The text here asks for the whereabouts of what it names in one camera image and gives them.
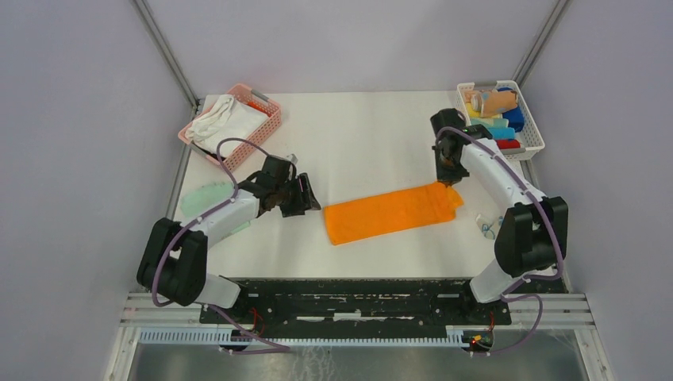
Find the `bright orange towel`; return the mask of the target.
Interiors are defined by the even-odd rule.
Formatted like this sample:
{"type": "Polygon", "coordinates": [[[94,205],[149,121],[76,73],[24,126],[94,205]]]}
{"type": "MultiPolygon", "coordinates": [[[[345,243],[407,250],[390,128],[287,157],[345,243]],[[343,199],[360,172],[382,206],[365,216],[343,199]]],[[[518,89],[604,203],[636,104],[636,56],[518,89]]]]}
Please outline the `bright orange towel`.
{"type": "Polygon", "coordinates": [[[435,182],[324,208],[331,244],[341,245],[452,221],[463,205],[459,193],[435,182]]]}

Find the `orange polka dot towel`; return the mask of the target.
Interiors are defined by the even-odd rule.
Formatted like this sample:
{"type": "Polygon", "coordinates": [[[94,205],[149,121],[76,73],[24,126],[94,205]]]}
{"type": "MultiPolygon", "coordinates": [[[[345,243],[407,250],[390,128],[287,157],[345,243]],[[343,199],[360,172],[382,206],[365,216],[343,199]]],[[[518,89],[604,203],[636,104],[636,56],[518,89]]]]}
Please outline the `orange polka dot towel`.
{"type": "Polygon", "coordinates": [[[476,91],[469,96],[472,109],[479,117],[493,117],[518,106],[518,93],[514,90],[476,91]]]}

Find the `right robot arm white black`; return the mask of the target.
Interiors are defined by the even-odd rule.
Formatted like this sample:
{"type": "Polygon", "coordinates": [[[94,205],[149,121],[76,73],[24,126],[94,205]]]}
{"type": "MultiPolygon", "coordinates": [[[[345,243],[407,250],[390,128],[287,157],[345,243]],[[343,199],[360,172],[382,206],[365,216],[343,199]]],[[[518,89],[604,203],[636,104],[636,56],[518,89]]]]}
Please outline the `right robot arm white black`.
{"type": "Polygon", "coordinates": [[[505,300],[523,283],[554,281],[563,275],[567,249],[568,205],[548,197],[513,169],[483,125],[468,125],[455,108],[430,118],[437,180],[454,186],[473,177],[503,212],[494,240],[494,259],[468,284],[458,303],[460,317],[478,324],[490,303],[505,300]]]}

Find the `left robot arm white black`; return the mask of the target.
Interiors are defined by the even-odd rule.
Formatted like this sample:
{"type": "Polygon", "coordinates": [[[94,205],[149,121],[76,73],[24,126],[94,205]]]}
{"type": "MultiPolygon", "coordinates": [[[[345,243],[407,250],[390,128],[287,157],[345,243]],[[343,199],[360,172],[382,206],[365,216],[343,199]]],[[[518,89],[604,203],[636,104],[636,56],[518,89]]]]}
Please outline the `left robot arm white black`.
{"type": "Polygon", "coordinates": [[[208,207],[189,222],[163,217],[154,226],[137,270],[137,282],[156,297],[159,306],[193,303],[219,306],[232,323],[243,321],[250,303],[240,296],[242,287],[222,275],[207,271],[209,250],[242,225],[279,208],[283,217],[320,210],[310,178],[295,164],[267,156],[260,170],[241,183],[231,195],[208,207]]]}

